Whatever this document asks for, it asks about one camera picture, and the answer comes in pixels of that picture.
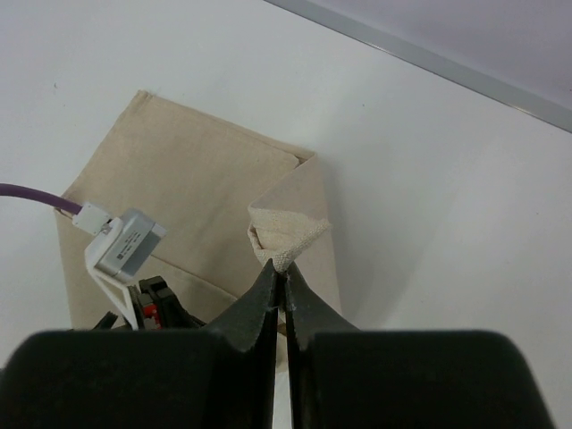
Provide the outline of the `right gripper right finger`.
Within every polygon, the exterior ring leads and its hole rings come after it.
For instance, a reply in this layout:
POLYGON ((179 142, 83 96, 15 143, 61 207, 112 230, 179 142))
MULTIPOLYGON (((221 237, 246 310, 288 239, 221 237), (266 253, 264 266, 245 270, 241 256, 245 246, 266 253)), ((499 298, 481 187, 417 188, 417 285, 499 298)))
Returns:
POLYGON ((362 331, 296 266, 283 284, 296 428, 551 428, 525 357, 491 331, 362 331))

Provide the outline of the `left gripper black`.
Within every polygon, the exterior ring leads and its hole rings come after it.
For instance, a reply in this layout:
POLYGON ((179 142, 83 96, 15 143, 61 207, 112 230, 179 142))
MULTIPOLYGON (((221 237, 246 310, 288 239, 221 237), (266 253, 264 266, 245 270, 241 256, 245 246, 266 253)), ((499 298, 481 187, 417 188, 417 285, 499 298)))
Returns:
POLYGON ((96 275, 97 285, 104 294, 119 304, 119 313, 107 311, 94 330, 199 329, 205 322, 183 308, 176 294, 161 276, 126 284, 96 275))

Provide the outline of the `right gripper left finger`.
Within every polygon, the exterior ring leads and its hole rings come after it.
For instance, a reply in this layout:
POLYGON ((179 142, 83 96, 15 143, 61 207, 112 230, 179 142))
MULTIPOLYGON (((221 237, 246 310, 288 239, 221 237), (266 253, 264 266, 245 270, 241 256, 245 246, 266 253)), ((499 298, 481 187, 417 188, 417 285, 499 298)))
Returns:
POLYGON ((268 428, 278 275, 199 329, 40 332, 1 376, 4 428, 268 428))

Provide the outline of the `beige cloth napkin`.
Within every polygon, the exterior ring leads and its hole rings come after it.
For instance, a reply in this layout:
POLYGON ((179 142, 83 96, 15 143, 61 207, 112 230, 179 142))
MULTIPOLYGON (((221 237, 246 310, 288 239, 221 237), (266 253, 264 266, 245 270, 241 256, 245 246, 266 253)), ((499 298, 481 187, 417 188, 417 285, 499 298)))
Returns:
POLYGON ((251 241, 275 244, 265 210, 328 216, 317 156, 140 91, 65 191, 120 215, 137 208, 166 229, 139 270, 161 276, 210 322, 254 283, 251 241))

